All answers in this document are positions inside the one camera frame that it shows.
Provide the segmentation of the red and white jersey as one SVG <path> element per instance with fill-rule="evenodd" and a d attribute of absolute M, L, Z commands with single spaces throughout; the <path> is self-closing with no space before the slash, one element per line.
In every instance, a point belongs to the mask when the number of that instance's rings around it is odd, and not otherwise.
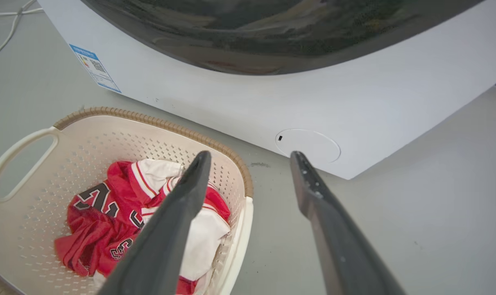
<path fill-rule="evenodd" d="M 72 198 L 67 212 L 70 235 L 54 242 L 59 259 L 101 288 L 183 171 L 182 164 L 163 159 L 112 163 L 105 181 Z M 209 182 L 201 211 L 190 224 L 176 295 L 203 295 L 216 251 L 231 230 L 230 214 Z"/>

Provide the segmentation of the cream perforated plastic laundry basket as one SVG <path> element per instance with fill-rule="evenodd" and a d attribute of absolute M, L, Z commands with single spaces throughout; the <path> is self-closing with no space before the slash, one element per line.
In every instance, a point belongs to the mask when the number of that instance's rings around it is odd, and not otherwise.
<path fill-rule="evenodd" d="M 21 139 L 0 158 L 1 174 L 41 138 L 50 148 L 6 196 L 0 196 L 0 295 L 96 295 L 92 278 L 67 269 L 54 241 L 69 232 L 73 195 L 106 178 L 116 161 L 166 159 L 187 167 L 200 151 L 212 157 L 210 181 L 226 201 L 231 232 L 218 248 L 202 295 L 229 295 L 240 273 L 253 224 L 253 183 L 232 149 L 186 127 L 132 111 L 89 108 Z"/>

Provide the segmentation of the blue energy label sticker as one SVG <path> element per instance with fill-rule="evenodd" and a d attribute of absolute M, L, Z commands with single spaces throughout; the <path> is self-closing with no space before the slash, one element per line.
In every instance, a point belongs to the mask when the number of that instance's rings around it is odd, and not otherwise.
<path fill-rule="evenodd" d="M 72 44 L 69 46 L 98 86 L 113 92 L 122 93 L 95 53 Z"/>

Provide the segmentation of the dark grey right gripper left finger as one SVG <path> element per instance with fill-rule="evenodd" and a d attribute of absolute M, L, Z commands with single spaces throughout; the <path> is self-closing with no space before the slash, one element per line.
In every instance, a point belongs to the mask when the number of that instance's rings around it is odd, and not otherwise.
<path fill-rule="evenodd" d="M 201 211 L 211 166 L 201 151 L 97 295 L 174 295 L 190 223 Z"/>

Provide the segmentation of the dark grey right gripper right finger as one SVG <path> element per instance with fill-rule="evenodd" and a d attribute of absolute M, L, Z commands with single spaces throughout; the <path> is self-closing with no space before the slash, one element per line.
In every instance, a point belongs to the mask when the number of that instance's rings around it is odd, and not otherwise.
<path fill-rule="evenodd" d="M 310 221 L 327 295 L 405 295 L 304 153 L 290 155 L 300 212 Z"/>

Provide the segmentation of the white washing machine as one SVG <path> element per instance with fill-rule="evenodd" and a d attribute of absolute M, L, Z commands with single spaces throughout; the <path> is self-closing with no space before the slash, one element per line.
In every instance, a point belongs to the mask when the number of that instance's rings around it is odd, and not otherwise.
<path fill-rule="evenodd" d="M 352 179 L 496 84 L 496 0 L 406 41 L 289 75 L 233 75 L 159 53 L 81 0 L 38 0 L 72 49 L 94 53 L 105 88 L 264 149 L 306 153 Z"/>

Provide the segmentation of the dark round washing machine door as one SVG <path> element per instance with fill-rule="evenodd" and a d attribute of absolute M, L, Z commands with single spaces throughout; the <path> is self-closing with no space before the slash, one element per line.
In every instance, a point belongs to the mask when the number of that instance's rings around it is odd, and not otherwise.
<path fill-rule="evenodd" d="M 221 73 L 284 75 L 388 48 L 484 0 L 81 0 L 171 58 Z"/>

